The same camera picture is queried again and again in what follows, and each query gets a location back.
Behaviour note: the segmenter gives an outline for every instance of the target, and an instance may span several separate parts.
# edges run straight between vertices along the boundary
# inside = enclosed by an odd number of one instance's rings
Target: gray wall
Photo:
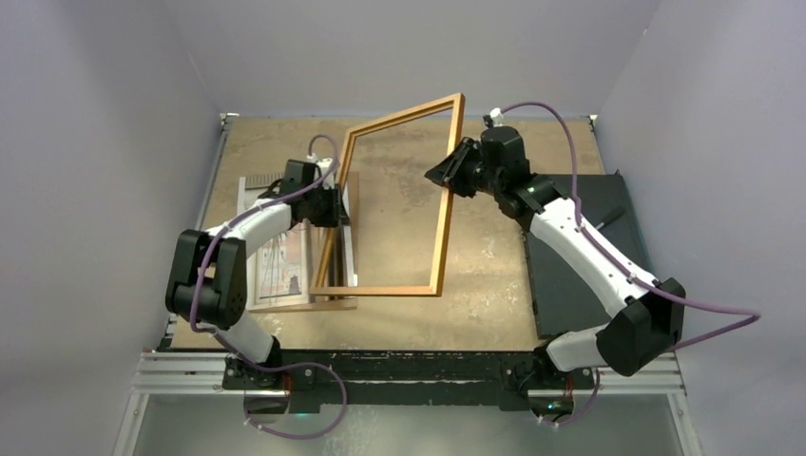
[[[0,453],[108,454],[217,115],[158,0],[0,6]]]
[[[803,2],[664,0],[599,117],[660,276],[762,311],[679,353],[706,454],[806,453],[804,23]]]
[[[660,0],[166,3],[219,110],[294,117],[456,91],[473,114],[526,99],[598,113]]]

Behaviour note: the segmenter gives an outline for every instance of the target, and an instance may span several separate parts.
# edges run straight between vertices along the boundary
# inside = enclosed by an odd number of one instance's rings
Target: floor
[[[281,171],[304,157],[310,138],[340,140],[362,120],[235,121],[221,159],[204,227],[235,215],[238,178]],[[568,173],[565,135],[555,122],[509,122],[524,138],[531,169]],[[602,173],[587,120],[569,123],[583,174]],[[423,173],[446,153],[449,120],[425,119],[360,138],[351,171],[358,171],[361,285],[428,282],[439,189]],[[477,138],[483,125],[466,119],[463,134]],[[320,156],[330,153],[318,144]],[[341,312],[257,315],[283,347],[303,349],[531,350],[538,343],[527,270],[517,224],[491,197],[456,198],[453,204],[444,293],[440,297],[361,297]],[[176,348],[215,348],[180,320]]]

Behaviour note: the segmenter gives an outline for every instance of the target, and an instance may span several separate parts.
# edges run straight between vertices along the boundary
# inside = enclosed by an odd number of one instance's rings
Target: metal extrusion frame
[[[232,121],[237,117],[237,114],[222,115],[221,139],[197,219],[197,229],[201,227],[206,213]],[[170,347],[176,323],[177,316],[171,314],[165,336],[158,350]],[[144,352],[132,380],[131,394],[112,454],[115,456],[134,454],[145,410],[152,396],[225,394],[280,397],[285,395],[285,391],[279,389],[223,389],[221,381],[225,374],[224,359],[226,355],[227,353],[223,351]],[[599,369],[599,372],[601,375],[600,394],[665,395],[669,402],[682,454],[684,456],[702,455],[700,442],[691,422],[686,402],[680,366],[674,353],[660,356],[631,377],[623,377],[610,368]],[[590,389],[576,389],[574,392],[578,395],[586,395],[590,394]],[[562,393],[560,389],[530,389],[528,397],[558,396]]]

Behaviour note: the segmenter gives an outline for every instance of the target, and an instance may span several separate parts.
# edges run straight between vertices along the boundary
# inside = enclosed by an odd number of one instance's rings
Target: wooden picture frame
[[[347,183],[347,176],[350,173],[350,163],[353,160],[353,150],[355,140],[362,136],[375,133],[396,125],[422,119],[438,112],[452,109],[451,128],[448,137],[448,153],[450,155],[456,145],[461,141],[462,122],[465,113],[465,96],[462,93],[454,93],[445,98],[440,98],[432,102],[411,107],[409,109],[390,114],[386,117],[354,126],[347,130],[345,135],[343,150],[341,153],[336,181],[342,187]],[[438,157],[434,157],[434,164],[438,163]],[[448,253],[448,236],[451,229],[451,209],[453,207],[453,192],[443,188],[439,202],[439,215],[436,224],[436,241],[433,249],[433,260],[431,270],[431,280],[428,285],[415,286],[325,286],[327,279],[327,264],[330,261],[333,251],[333,244],[336,235],[336,228],[330,228],[325,234],[324,245],[322,247],[322,260],[314,280],[314,284],[309,289],[310,295],[328,296],[441,296],[443,279],[445,278],[445,260]]]

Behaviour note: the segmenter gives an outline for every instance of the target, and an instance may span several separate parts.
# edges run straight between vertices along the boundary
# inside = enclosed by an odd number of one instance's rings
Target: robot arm
[[[206,231],[185,230],[177,241],[171,275],[165,294],[165,307],[190,320],[193,294],[202,258],[211,239],[229,228],[215,246],[215,268],[203,280],[197,311],[197,325],[212,328],[227,345],[248,359],[269,366],[279,363],[279,342],[265,332],[246,307],[246,259],[268,240],[293,228],[304,219],[315,226],[335,227],[347,223],[341,196],[329,176],[321,186],[297,198],[269,204],[311,184],[317,173],[330,167],[331,159],[288,161],[282,180],[260,195],[255,206],[265,207],[236,226],[221,225]]]
[[[623,265],[625,276],[580,232],[574,202],[545,176],[532,174],[523,139],[512,127],[491,123],[479,141],[465,138],[426,173],[426,178],[472,198],[492,195],[501,211],[556,251],[599,298],[611,321],[580,332],[566,332],[535,351],[546,376],[582,367],[609,366],[632,375],[680,340],[683,307],[651,294],[633,279],[684,296],[674,279],[661,283],[633,264],[585,218],[581,224]]]

